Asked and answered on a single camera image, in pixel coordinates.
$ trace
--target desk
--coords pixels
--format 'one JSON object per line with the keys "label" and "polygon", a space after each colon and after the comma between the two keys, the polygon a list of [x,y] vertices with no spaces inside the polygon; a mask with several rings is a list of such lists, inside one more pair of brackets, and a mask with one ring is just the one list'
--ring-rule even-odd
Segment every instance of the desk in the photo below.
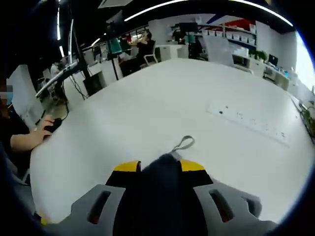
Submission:
{"label": "desk", "polygon": [[275,68],[273,68],[270,65],[267,65],[259,60],[256,60],[254,58],[249,58],[246,56],[236,55],[233,54],[234,57],[240,57],[242,59],[246,60],[245,67],[248,69],[251,69],[254,74],[261,75],[263,72],[266,72],[267,69],[270,69],[272,71],[272,76],[268,77],[270,80],[274,81],[274,83],[281,87],[283,90],[287,91],[290,84],[290,79],[287,78],[282,72],[277,71]]}
{"label": "desk", "polygon": [[[121,72],[121,69],[119,67],[118,59],[114,59],[115,68],[117,71],[118,79],[121,79],[123,77],[123,74]],[[111,60],[103,61],[102,63],[97,63],[93,66],[89,66],[89,73],[91,76],[100,73],[100,83],[102,87],[109,86],[113,82],[117,81],[116,76],[114,73],[114,68]],[[78,85],[81,88],[81,91],[84,95],[87,95],[87,90],[85,88],[85,85],[83,81],[85,80],[83,74],[80,72],[73,74],[73,77],[75,81],[78,83]],[[83,102],[83,98],[81,94],[76,90],[74,85],[72,84],[70,78],[65,79],[64,81],[64,91],[65,95],[69,101],[69,109],[72,110],[73,108],[77,107]]]}
{"label": "desk", "polygon": [[156,48],[160,50],[161,61],[179,58],[178,49],[187,48],[188,52],[188,45],[181,44],[156,45]]}
{"label": "desk", "polygon": [[[303,189],[315,150],[287,92],[252,77],[224,65],[176,59],[103,88],[32,151],[36,211],[59,222],[116,165],[141,160],[144,168],[192,135],[195,144],[179,151],[184,159],[259,196],[260,219],[280,222]],[[288,146],[208,113],[209,102],[217,101],[285,130]]]}

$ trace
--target window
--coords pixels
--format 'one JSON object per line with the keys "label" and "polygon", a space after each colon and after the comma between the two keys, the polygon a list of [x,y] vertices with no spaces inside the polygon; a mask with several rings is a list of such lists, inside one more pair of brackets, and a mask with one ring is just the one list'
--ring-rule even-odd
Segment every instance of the window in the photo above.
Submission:
{"label": "window", "polygon": [[315,85],[315,72],[310,54],[305,47],[300,34],[296,33],[297,39],[297,58],[296,58],[296,73],[300,81],[306,85],[309,90]]}

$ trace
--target yellow stripe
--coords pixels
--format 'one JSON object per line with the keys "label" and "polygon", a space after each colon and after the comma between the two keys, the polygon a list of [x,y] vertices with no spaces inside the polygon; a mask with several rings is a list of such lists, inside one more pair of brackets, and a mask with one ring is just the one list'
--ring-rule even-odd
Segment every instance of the yellow stripe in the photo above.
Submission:
{"label": "yellow stripe", "polygon": [[41,219],[40,219],[40,223],[41,223],[42,225],[47,225],[47,224],[48,224],[48,222],[47,222],[44,218],[41,218]]}
{"label": "yellow stripe", "polygon": [[205,169],[202,165],[188,160],[181,160],[181,165],[182,171],[201,171]]}
{"label": "yellow stripe", "polygon": [[136,172],[139,161],[129,161],[115,167],[114,171]]}

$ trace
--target computer mouse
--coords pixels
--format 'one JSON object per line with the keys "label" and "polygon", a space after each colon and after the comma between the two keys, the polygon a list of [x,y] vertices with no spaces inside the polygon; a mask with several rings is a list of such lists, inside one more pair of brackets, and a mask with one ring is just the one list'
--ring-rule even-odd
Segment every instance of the computer mouse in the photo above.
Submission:
{"label": "computer mouse", "polygon": [[52,126],[45,126],[44,130],[47,130],[51,133],[54,133],[55,130],[62,124],[63,120],[61,118],[56,118]]}

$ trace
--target table surface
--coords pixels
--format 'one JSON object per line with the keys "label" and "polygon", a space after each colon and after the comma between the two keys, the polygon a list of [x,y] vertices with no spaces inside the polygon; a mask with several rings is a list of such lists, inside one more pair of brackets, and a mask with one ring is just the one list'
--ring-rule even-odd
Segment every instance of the table surface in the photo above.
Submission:
{"label": "table surface", "polygon": [[259,62],[259,63],[261,63],[261,64],[264,64],[264,65],[265,65],[266,67],[268,67],[269,69],[271,69],[271,70],[273,70],[274,72],[279,73],[279,74],[281,74],[282,76],[284,76],[285,78],[289,79],[289,78],[286,77],[282,72],[276,70],[274,67],[272,67],[272,66],[270,66],[270,65],[268,65],[268,64],[266,64],[266,63],[263,63],[263,62],[261,62],[261,61],[259,61],[259,60],[256,60],[255,58],[250,58],[250,57],[242,56],[242,55],[238,55],[238,54],[233,54],[233,56],[240,57],[240,58],[244,58],[244,59],[248,59],[248,60],[253,60],[253,61]]}
{"label": "table surface", "polygon": [[[219,115],[209,103],[228,104],[285,130],[283,145]],[[140,70],[102,89],[71,111],[31,155],[37,212],[52,222],[113,168],[141,160],[142,168],[184,135],[195,144],[179,151],[210,176],[261,198],[260,219],[280,222],[294,205],[313,165],[314,146],[290,96],[241,70],[175,59]]]}

